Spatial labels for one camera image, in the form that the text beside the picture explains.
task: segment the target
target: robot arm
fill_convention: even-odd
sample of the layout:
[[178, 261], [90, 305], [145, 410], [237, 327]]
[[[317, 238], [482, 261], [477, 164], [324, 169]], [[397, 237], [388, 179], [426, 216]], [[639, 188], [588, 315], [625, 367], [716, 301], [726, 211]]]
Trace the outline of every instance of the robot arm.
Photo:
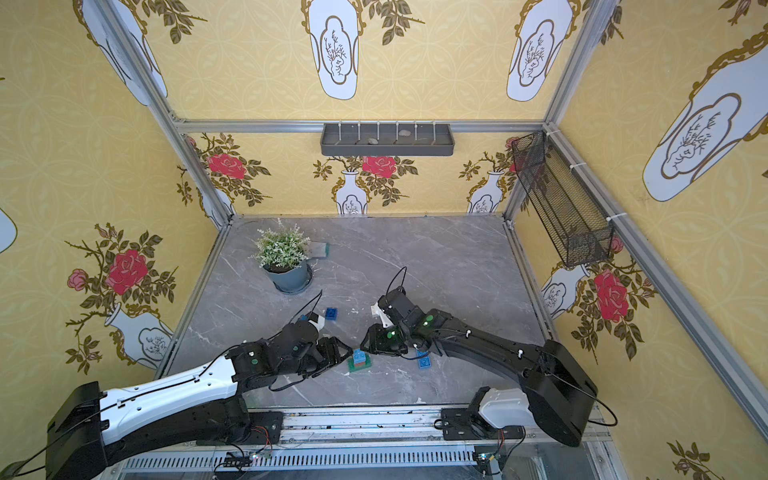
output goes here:
[[[319, 337], [323, 324], [311, 313], [270, 339], [241, 343], [212, 362], [143, 385], [104, 392], [98, 382], [79, 386], [48, 424], [46, 478], [93, 478], [120, 460], [181, 442], [248, 442], [244, 392], [281, 375], [316, 377], [352, 354], [338, 338]], [[13, 478], [21, 463], [0, 478]]]
[[362, 350], [400, 356], [413, 345], [418, 353], [432, 352], [474, 363], [517, 382], [528, 397], [534, 420], [553, 439], [573, 447], [581, 443], [594, 404], [584, 392], [597, 396], [598, 388], [560, 343], [517, 343], [476, 329], [441, 310], [424, 313], [406, 297], [402, 286], [382, 296], [376, 307], [386, 314], [390, 326], [371, 326]]

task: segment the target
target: wall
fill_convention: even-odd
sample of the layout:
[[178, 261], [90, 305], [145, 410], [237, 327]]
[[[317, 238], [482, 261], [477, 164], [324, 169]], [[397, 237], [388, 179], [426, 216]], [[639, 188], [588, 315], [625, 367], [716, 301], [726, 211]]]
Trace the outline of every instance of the wall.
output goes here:
[[[136, 9], [177, 116], [219, 119], [543, 118], [584, 17], [580, 0], [143, 0]], [[346, 73], [336, 77], [313, 53], [328, 15], [328, 25], [344, 22], [334, 48], [349, 53], [334, 60]], [[546, 18], [554, 33], [537, 30]], [[531, 69], [508, 91], [518, 36], [522, 47], [537, 33], [545, 39], [528, 53]]]
[[152, 378], [128, 359], [138, 359], [135, 328], [149, 330], [141, 362], [155, 361], [216, 230], [197, 198], [184, 207], [174, 152], [87, 38], [71, 2], [8, 0], [0, 18], [5, 467], [45, 444], [48, 420], [75, 386]]
[[[622, 2], [560, 125], [764, 382], [766, 14], [749, 0]], [[540, 220], [516, 228], [545, 302], [578, 294], [556, 329], [619, 415], [631, 477], [764, 478], [765, 442], [626, 249], [549, 281], [559, 258]]]
[[730, 3], [627, 2], [624, 40], [595, 53], [561, 129], [768, 383], [768, 8]]
[[[337, 201], [343, 205], [350, 194], [368, 214], [450, 214], [471, 205], [503, 211], [515, 182], [507, 140], [522, 135], [456, 134], [451, 157], [413, 158], [324, 157], [318, 134], [193, 134], [190, 141], [238, 214], [337, 214]], [[358, 172], [356, 192], [340, 188], [343, 170]], [[495, 189], [488, 184], [493, 170]]]
[[621, 240], [609, 261], [568, 271], [532, 208], [515, 229], [559, 341], [616, 412], [611, 436], [630, 480], [697, 468], [708, 476], [688, 478], [765, 477], [768, 445]]

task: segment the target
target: gray marble floor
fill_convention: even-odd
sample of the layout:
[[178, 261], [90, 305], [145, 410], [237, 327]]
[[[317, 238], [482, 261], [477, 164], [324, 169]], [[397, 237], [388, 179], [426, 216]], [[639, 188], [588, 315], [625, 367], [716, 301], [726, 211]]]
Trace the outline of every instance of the gray marble floor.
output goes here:
[[[329, 244], [310, 261], [314, 279], [295, 296], [275, 290], [255, 260], [253, 240], [276, 220], [238, 220], [184, 333], [170, 372], [200, 365], [243, 340], [272, 336], [304, 303], [324, 290], [319, 312], [339, 309], [323, 333], [357, 347], [376, 320], [370, 306], [392, 276], [408, 266], [406, 292], [424, 311], [452, 313], [470, 325], [516, 341], [543, 344], [500, 217], [297, 218], [308, 237]], [[349, 373], [339, 365], [317, 379], [247, 394], [251, 407], [469, 402], [478, 387], [508, 388], [508, 380], [459, 359], [418, 362], [374, 356], [372, 367]], [[278, 379], [275, 387], [293, 378]]]

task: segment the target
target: green baseplate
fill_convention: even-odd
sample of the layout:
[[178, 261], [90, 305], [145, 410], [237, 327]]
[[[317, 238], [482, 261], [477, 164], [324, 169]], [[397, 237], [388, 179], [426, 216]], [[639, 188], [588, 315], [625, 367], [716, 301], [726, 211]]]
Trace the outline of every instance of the green baseplate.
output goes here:
[[368, 369], [368, 368], [371, 367], [371, 356], [366, 353], [366, 363], [364, 365], [361, 365], [361, 366], [355, 366], [354, 360], [352, 359], [352, 357], [349, 357], [346, 360], [346, 364], [349, 367], [349, 372], [350, 373], [351, 372], [357, 372], [359, 370], [365, 370], [365, 369]]

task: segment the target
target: vase illustration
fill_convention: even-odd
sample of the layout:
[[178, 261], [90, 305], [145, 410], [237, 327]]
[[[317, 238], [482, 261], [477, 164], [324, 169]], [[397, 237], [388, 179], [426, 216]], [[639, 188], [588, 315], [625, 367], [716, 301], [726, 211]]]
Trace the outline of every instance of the vase illustration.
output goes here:
[[705, 79], [694, 84], [688, 105], [643, 171], [645, 187], [655, 200], [671, 199], [742, 140], [768, 133], [766, 45], [768, 31], [720, 56], [707, 69]]
[[[81, 10], [78, 11], [77, 7], [75, 12], [80, 17], [80, 22], [85, 25], [88, 31], [91, 33], [91, 37], [96, 45], [104, 53], [104, 56], [109, 60], [109, 64], [112, 65], [115, 73], [123, 81], [128, 90], [136, 97], [136, 100], [142, 105], [149, 105], [149, 95], [144, 89], [131, 78], [126, 70], [128, 64], [127, 59], [123, 56], [122, 52], [114, 48], [116, 41], [108, 33], [108, 30], [101, 23], [101, 17], [96, 13], [96, 1], [95, 0], [80, 0]], [[165, 88], [165, 82], [163, 76], [160, 73], [160, 69], [157, 66], [157, 62], [154, 60], [152, 50], [147, 43], [147, 38], [144, 36], [144, 32], [141, 26], [137, 22], [137, 16], [134, 12], [128, 8], [120, 0], [109, 0], [112, 5], [118, 10], [120, 14], [120, 20], [122, 20], [128, 32], [131, 34], [133, 42], [138, 46], [139, 51], [142, 54], [142, 60], [149, 67], [152, 74], [152, 79], [160, 89], [162, 95], [167, 97], [167, 91]]]
[[368, 213], [368, 192], [357, 184], [357, 172], [342, 172], [343, 177], [331, 190], [339, 215], [365, 215]]
[[305, 14], [323, 90], [333, 98], [349, 100], [357, 89], [357, 10], [347, 0], [312, 0]]
[[165, 351], [170, 345], [173, 330], [149, 312], [134, 318], [121, 310], [121, 304], [114, 306], [114, 311], [104, 322], [104, 326], [113, 326], [123, 334], [123, 351], [132, 361], [151, 369], [157, 369]]
[[507, 80], [507, 96], [517, 101], [531, 100], [541, 89], [581, 11], [580, 3], [572, 8], [568, 0], [540, 0], [532, 8], [531, 3], [526, 2], [521, 23], [515, 26], [517, 41]]
[[492, 214], [504, 200], [504, 192], [498, 181], [504, 172], [488, 172], [488, 178], [481, 181], [469, 192], [468, 214]]
[[0, 253], [4, 252], [16, 240], [16, 225], [13, 220], [0, 209]]
[[[235, 206], [232, 204], [232, 200], [229, 198], [229, 196], [222, 190], [219, 190], [218, 188], [216, 190], [216, 195], [219, 197], [219, 200], [221, 200], [221, 203], [224, 204], [224, 206], [227, 208], [227, 212], [229, 212], [229, 216], [231, 217], [234, 215], [235, 212]], [[208, 197], [203, 194], [203, 211], [205, 211], [205, 214], [210, 218], [210, 221], [214, 222], [214, 225], [217, 229], [221, 229], [223, 225], [220, 225], [219, 222], [217, 222], [216, 217], [214, 216], [214, 206], [211, 204], [210, 200], [208, 200]]]
[[564, 266], [555, 271], [541, 288], [541, 297], [552, 319], [571, 308], [576, 301], [576, 289], [581, 279], [589, 276], [583, 265], [568, 270]]

